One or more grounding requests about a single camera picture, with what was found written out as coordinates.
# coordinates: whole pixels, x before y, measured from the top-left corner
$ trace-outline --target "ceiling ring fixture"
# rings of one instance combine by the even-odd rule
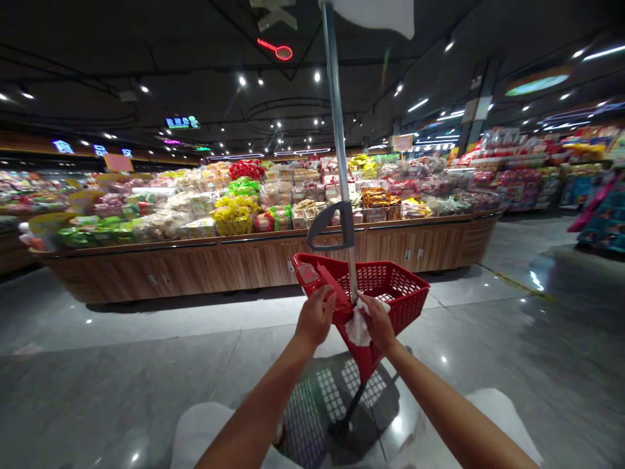
[[[506,88],[506,96],[520,96],[556,86],[571,76],[573,67],[563,65],[519,78]]]

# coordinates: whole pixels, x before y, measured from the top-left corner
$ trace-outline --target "gray tile floor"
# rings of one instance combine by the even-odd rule
[[[545,467],[622,467],[625,264],[575,251],[573,220],[500,221],[482,264],[423,276],[426,307],[400,340],[462,393],[508,395]],[[0,467],[167,468],[183,411],[238,405],[303,301],[295,286],[92,307],[45,269],[0,285]],[[321,395],[329,375],[345,407],[353,362],[336,330],[301,383]],[[404,383],[386,361],[376,376],[354,437],[327,442],[316,466],[384,467],[412,432]]]

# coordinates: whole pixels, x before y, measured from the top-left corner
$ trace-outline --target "gray plastic handle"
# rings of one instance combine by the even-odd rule
[[[313,240],[323,233],[324,229],[332,220],[334,212],[340,213],[340,230],[343,233],[343,244],[332,246],[318,246],[313,244]],[[323,209],[319,215],[312,221],[312,225],[308,230],[306,244],[313,251],[337,251],[339,249],[351,248],[356,244],[354,236],[354,217],[352,216],[352,202],[341,201],[330,205]]]

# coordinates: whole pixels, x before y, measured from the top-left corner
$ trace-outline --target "black ceiling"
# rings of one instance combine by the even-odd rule
[[[316,1],[285,8],[298,30],[277,23],[260,34],[293,49],[283,63],[260,48],[257,20],[268,13],[245,0],[20,0],[1,12],[0,102],[4,125],[25,124],[81,133],[104,132],[141,146],[162,147],[155,136],[165,117],[195,116],[201,130],[174,131],[185,142],[225,143],[230,153],[252,148],[333,144],[322,16]],[[365,29],[337,18],[346,143],[387,137],[393,118],[402,131],[420,128],[443,108],[462,109],[475,67],[502,61],[488,125],[520,124],[546,113],[625,94],[625,52],[584,63],[589,53],[625,44],[622,1],[442,0],[415,3],[415,36]],[[447,38],[455,43],[444,52]],[[384,66],[387,55],[387,66]],[[520,74],[577,63],[564,83],[523,97],[504,96]],[[315,83],[313,74],[321,71]],[[264,86],[257,84],[262,72]],[[247,86],[240,88],[244,75]],[[142,93],[137,79],[150,89]],[[404,89],[394,97],[396,84]],[[20,95],[26,87],[36,99]],[[119,91],[138,97],[124,103]],[[574,91],[566,100],[560,95]],[[408,113],[420,99],[426,105]],[[530,110],[522,112],[525,103]],[[313,119],[324,119],[315,126]],[[270,127],[280,121],[281,128]],[[455,119],[443,129],[457,127]]]

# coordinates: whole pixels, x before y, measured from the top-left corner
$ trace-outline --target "wooden display counter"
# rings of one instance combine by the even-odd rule
[[[392,261],[412,272],[477,263],[501,213],[356,225],[356,261]],[[310,252],[307,233],[291,230],[33,254],[76,300],[103,304],[294,285],[298,281],[290,261],[297,252]],[[341,240],[339,229],[331,227],[315,243]],[[347,261],[345,250],[327,255]]]

